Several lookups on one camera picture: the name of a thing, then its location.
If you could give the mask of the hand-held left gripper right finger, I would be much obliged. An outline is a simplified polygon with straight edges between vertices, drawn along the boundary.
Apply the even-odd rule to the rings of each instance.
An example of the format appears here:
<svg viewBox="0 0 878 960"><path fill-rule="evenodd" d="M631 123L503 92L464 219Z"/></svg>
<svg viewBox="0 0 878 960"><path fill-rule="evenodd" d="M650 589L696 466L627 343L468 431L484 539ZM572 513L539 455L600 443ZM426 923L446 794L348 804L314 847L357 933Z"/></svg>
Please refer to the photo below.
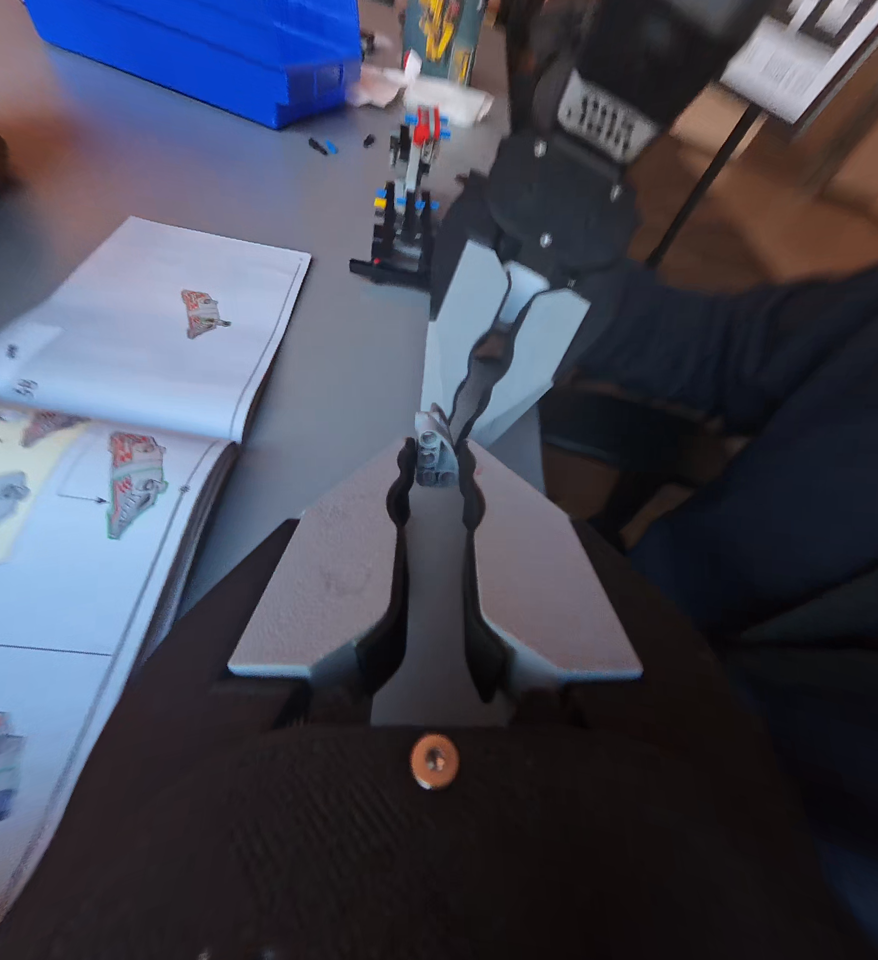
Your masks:
<svg viewBox="0 0 878 960"><path fill-rule="evenodd" d="M480 699L638 680L641 660L568 515L470 440L459 463L465 652Z"/></svg>

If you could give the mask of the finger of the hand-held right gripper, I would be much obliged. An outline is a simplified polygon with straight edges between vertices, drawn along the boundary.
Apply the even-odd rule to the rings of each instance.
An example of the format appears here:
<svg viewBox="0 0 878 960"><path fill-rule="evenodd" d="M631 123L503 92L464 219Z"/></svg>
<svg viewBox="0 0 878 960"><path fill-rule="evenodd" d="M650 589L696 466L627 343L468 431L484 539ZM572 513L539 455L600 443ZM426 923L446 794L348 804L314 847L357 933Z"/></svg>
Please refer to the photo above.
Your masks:
<svg viewBox="0 0 878 960"><path fill-rule="evenodd" d="M510 278L496 252L469 240L464 246L445 298L428 326L421 380L420 410L438 405L454 431L472 423L472 431L508 431L512 402L497 398L512 363L512 332L495 323L510 294ZM477 382L467 389L465 410L454 413L456 397L468 381L476 346L490 333L499 343L493 359L480 364Z"/></svg>
<svg viewBox="0 0 878 960"><path fill-rule="evenodd" d="M550 290L543 276L509 262L502 265L511 283L508 298L495 323L497 330L512 332L512 363L505 386L497 388L498 399L512 402L512 426L547 392L568 348L585 318L589 304L570 289ZM490 333L474 351L468 381L456 397L454 413L465 410L467 389L477 382L480 364L493 359L498 339ZM462 446L471 439L488 448L508 431L472 431L469 422L452 438Z"/></svg>

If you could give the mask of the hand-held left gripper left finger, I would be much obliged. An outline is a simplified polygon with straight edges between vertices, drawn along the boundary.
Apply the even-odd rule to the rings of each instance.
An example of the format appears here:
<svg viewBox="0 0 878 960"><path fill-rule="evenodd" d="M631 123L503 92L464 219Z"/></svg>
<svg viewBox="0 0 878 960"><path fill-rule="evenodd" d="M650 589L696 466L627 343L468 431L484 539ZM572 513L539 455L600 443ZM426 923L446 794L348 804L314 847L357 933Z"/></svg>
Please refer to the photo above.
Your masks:
<svg viewBox="0 0 878 960"><path fill-rule="evenodd" d="M417 445L394 441L296 524L228 662L243 679L373 696L405 654L405 526Z"/></svg>

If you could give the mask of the dark grey lego piece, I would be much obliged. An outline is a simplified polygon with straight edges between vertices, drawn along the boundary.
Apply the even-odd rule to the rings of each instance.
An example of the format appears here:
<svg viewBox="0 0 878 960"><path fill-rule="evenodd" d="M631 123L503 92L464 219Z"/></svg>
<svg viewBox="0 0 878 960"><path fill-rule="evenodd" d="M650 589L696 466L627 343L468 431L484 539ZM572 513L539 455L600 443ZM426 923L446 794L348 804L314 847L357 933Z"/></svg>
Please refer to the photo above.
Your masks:
<svg viewBox="0 0 878 960"><path fill-rule="evenodd" d="M437 430L426 430L419 435L416 483L429 489L448 489L459 484L455 450L448 438Z"/></svg>

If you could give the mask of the partly built lego vehicle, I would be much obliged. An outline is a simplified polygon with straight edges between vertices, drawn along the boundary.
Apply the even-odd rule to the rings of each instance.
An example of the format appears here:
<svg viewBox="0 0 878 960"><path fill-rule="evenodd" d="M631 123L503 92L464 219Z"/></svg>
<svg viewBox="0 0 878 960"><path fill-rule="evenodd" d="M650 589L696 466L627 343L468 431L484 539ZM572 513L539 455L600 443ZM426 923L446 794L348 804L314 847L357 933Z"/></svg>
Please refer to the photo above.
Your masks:
<svg viewBox="0 0 878 960"><path fill-rule="evenodd" d="M450 137L448 119L433 103L416 106L391 132L390 177L373 201L370 254L349 260L351 274L378 285L430 288L440 205L428 177Z"/></svg>

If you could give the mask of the yellow and grey lego box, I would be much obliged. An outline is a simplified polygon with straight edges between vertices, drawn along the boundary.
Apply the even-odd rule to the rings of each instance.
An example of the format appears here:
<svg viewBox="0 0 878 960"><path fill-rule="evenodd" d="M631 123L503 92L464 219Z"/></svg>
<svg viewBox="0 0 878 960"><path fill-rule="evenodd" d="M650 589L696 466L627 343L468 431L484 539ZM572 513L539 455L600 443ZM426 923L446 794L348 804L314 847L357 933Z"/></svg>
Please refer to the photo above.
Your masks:
<svg viewBox="0 0 878 960"><path fill-rule="evenodd" d="M422 75L469 86L488 6L488 1L407 1L402 68L416 54Z"/></svg>

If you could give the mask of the open lego instruction booklet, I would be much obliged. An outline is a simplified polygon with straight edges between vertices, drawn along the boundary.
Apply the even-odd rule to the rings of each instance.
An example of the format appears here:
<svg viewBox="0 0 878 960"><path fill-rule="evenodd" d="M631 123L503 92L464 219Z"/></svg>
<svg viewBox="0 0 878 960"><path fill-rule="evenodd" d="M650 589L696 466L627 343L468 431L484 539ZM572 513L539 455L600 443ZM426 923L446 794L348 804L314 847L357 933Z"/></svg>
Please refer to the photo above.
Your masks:
<svg viewBox="0 0 878 960"><path fill-rule="evenodd" d="M0 330L0 920L175 620L310 260L129 218Z"/></svg>

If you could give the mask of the black metal pole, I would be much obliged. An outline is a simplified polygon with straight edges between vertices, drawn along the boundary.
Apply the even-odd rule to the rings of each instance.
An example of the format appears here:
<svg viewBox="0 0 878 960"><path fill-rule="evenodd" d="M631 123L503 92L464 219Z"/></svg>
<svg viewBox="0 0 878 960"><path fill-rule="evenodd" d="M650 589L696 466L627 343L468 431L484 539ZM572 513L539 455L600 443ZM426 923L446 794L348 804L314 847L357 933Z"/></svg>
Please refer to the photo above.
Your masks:
<svg viewBox="0 0 878 960"><path fill-rule="evenodd" d="M693 212L706 197L719 174L722 173L727 164L733 159L737 149L743 144L747 135L757 125L757 122L764 117L765 113L766 111L754 102L750 102L744 109L733 129L715 153L711 162L709 162L709 166L700 176L669 227L662 235L659 244L648 254L648 257L645 259L645 266L647 268L657 270L661 266L663 259L673 246Z"/></svg>

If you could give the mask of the white plastic bag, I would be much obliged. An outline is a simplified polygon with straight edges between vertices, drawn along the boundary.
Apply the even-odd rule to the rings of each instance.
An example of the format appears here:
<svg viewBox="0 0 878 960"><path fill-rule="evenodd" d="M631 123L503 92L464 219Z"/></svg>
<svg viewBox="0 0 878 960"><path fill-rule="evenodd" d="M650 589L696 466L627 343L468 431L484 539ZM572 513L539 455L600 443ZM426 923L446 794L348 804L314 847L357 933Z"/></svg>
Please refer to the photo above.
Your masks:
<svg viewBox="0 0 878 960"><path fill-rule="evenodd" d="M346 91L346 102L353 107L371 106L384 110L401 99L411 114L420 107L435 107L450 126L472 129L490 113L493 95L446 79L421 73L420 62L404 69L363 63L359 79Z"/></svg>

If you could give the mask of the white printed sign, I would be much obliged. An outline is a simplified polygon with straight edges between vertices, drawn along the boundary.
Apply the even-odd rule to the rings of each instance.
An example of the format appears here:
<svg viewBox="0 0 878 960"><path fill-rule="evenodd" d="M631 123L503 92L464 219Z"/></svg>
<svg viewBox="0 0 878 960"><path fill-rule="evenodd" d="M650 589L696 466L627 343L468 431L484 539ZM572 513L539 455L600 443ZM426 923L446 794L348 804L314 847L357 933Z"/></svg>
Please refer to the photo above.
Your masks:
<svg viewBox="0 0 878 960"><path fill-rule="evenodd" d="M774 2L720 82L793 125L877 28L878 1Z"/></svg>

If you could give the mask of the person's dark clothed legs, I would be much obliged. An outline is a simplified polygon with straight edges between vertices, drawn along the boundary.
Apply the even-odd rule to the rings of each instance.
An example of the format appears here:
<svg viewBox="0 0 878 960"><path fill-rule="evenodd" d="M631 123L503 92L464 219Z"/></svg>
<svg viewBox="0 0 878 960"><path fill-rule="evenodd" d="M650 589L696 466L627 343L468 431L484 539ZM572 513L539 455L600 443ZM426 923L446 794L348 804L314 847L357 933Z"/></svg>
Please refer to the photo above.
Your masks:
<svg viewBox="0 0 878 960"><path fill-rule="evenodd" d="M715 642L802 799L826 879L878 951L876 620L745 633L878 573L878 335L860 334L628 552Z"/></svg>

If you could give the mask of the blue plastic bin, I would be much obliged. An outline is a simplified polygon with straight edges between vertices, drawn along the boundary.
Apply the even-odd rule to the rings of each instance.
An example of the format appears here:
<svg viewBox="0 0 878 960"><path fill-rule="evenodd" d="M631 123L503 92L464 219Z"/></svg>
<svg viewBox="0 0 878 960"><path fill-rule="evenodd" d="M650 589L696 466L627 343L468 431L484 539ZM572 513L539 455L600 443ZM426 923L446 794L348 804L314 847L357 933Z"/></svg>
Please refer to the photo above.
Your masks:
<svg viewBox="0 0 878 960"><path fill-rule="evenodd" d="M334 111L362 64L356 1L28 1L40 38L261 126Z"/></svg>

